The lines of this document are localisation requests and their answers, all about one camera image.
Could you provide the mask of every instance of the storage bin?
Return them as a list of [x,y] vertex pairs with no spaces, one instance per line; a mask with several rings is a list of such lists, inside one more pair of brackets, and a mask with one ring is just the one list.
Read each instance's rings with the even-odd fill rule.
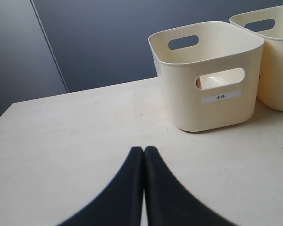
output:
[[243,13],[230,18],[230,23],[255,33],[245,26],[253,22],[274,20],[274,27],[256,34],[265,38],[258,97],[267,106],[283,111],[283,6]]
[[[193,46],[170,41],[197,36]],[[197,132],[241,123],[254,112],[264,39],[225,22],[203,22],[149,37],[175,125]]]

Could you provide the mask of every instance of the label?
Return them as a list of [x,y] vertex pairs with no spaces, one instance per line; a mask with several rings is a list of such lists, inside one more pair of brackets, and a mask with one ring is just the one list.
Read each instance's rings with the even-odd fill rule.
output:
[[221,101],[221,100],[231,99],[231,98],[239,97],[239,96],[241,96],[241,90],[236,90],[233,92],[221,93],[221,94],[211,96],[211,97],[204,97],[201,99],[201,103],[207,104],[207,103],[211,103],[214,101]]

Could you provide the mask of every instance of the white table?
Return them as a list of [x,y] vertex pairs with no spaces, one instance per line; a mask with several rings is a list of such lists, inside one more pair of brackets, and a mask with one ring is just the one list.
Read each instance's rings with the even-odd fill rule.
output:
[[0,226],[58,224],[136,145],[158,147],[186,188],[234,223],[283,226],[283,113],[258,102],[246,123],[183,132],[157,78],[13,104],[0,118]]

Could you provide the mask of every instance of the object inside bin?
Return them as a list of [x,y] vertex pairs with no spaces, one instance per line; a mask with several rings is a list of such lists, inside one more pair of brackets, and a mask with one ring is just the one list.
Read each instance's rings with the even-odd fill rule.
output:
[[201,75],[196,79],[196,86],[199,89],[212,89],[241,82],[244,79],[244,70],[234,68],[217,73]]

